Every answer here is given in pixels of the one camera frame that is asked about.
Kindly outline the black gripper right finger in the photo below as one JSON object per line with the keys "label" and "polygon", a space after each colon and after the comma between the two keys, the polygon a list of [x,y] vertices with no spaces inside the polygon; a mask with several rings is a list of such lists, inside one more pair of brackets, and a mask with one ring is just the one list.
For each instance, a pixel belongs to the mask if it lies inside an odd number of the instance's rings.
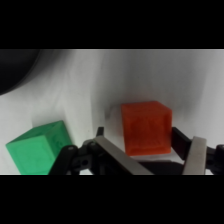
{"label": "black gripper right finger", "polygon": [[224,175],[224,144],[211,148],[206,139],[189,139],[173,127],[171,146],[184,161],[183,175],[203,175],[206,170],[214,175]]}

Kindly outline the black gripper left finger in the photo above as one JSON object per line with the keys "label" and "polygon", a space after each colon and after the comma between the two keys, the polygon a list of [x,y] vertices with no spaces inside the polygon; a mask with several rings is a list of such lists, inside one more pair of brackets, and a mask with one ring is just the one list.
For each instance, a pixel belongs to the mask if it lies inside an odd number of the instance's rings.
{"label": "black gripper left finger", "polygon": [[79,175],[83,170],[89,170],[93,175],[152,175],[106,139],[103,127],[97,129],[95,138],[86,140],[80,148],[75,145],[63,147],[49,174]]}

